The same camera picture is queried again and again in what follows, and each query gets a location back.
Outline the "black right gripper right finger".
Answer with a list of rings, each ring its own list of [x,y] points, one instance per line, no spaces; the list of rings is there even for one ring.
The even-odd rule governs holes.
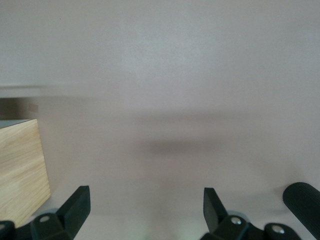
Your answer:
[[[299,240],[289,226],[268,223],[264,229],[254,226],[239,214],[229,214],[214,188],[204,188],[203,215],[208,232],[205,240]]]

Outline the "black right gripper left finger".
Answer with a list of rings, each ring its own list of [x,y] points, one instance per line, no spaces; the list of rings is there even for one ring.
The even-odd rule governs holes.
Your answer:
[[[91,212],[90,187],[79,186],[54,213],[44,213],[16,227],[10,220],[0,222],[2,240],[73,240]]]

